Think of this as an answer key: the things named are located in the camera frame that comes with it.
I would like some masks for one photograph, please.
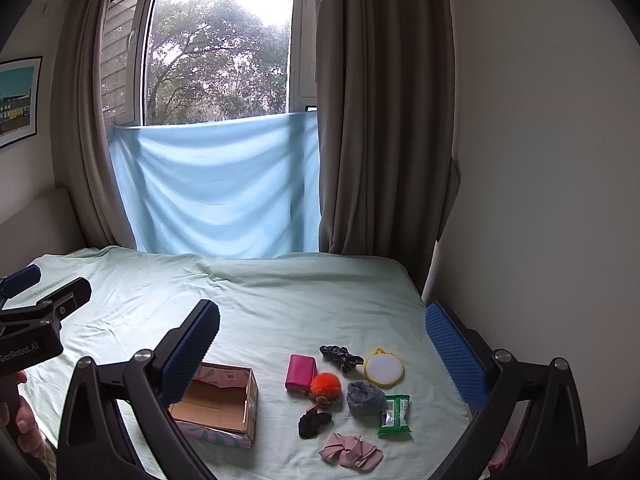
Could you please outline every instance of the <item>window frame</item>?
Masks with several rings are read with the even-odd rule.
[[[142,126],[146,118],[146,51],[156,0],[138,0],[131,24],[127,54],[126,112],[108,123]],[[303,37],[303,30],[308,32]],[[289,47],[287,111],[304,112],[316,106],[315,82],[316,17],[313,0],[293,0]]]

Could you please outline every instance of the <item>pink fabric bow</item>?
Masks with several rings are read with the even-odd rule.
[[[383,459],[382,451],[359,436],[332,433],[320,456],[331,462],[338,454],[342,467],[356,467],[362,471],[371,471]]]

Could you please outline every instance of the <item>bed sheet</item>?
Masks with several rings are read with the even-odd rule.
[[[91,301],[63,323],[64,353],[30,368],[29,381],[22,387],[53,444],[79,358],[91,355],[98,364],[106,364],[128,360],[141,348],[154,348],[202,298],[216,302],[221,317],[206,361],[251,367],[258,384],[251,449],[189,439],[220,480],[353,478],[354,471],[329,465],[318,455],[333,431],[360,434],[380,447],[385,458],[371,478],[422,480],[468,424],[462,400],[426,335],[420,296],[392,260],[330,254],[217,260],[112,247],[43,256],[35,263],[42,270],[41,282],[8,308],[33,304],[78,276],[88,279],[93,289]],[[324,361],[318,350],[324,344],[347,346],[364,357],[382,347],[402,358],[405,378],[388,394],[411,395],[411,434],[379,439],[375,418],[351,416],[342,402],[331,408],[334,419],[316,439],[299,438],[298,419],[311,402],[284,389],[290,354],[314,356],[319,371],[340,377],[344,391],[351,380],[362,378],[358,370],[345,376]],[[120,407],[146,470],[164,478],[130,407],[124,402]]]

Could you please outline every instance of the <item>human hand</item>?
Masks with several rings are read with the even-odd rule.
[[[27,374],[22,370],[15,375],[18,384],[27,382]],[[0,402],[0,421],[3,426],[9,423],[9,409],[4,402]],[[23,396],[20,396],[20,407],[15,415],[15,423],[21,435],[18,437],[18,446],[24,453],[31,453],[40,458],[45,453],[44,441],[40,434],[40,428],[36,423],[33,410]]]

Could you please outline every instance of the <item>tree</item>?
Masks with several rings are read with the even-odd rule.
[[[188,124],[286,110],[290,25],[237,0],[156,2],[147,53],[147,124]]]

